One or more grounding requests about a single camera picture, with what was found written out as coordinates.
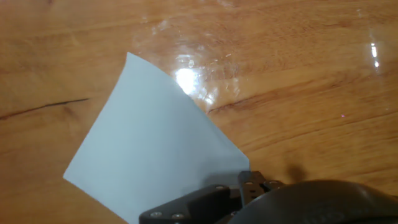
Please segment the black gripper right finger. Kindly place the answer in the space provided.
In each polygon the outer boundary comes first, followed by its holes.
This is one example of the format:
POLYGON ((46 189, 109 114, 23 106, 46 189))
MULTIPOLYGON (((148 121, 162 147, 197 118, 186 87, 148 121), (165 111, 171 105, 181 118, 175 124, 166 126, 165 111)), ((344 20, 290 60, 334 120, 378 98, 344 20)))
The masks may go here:
POLYGON ((267 180, 259 171, 242 171, 238 175, 241 204, 243 207, 271 190, 285 184, 279 180, 267 180))

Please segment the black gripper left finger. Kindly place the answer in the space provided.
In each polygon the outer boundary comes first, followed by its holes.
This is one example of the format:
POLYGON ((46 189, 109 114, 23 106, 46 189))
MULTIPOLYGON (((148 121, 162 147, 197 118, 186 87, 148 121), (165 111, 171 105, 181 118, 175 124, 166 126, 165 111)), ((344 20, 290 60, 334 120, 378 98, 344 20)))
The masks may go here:
POLYGON ((226 224, 242 208, 239 189, 211 185, 143 212, 140 224, 226 224))

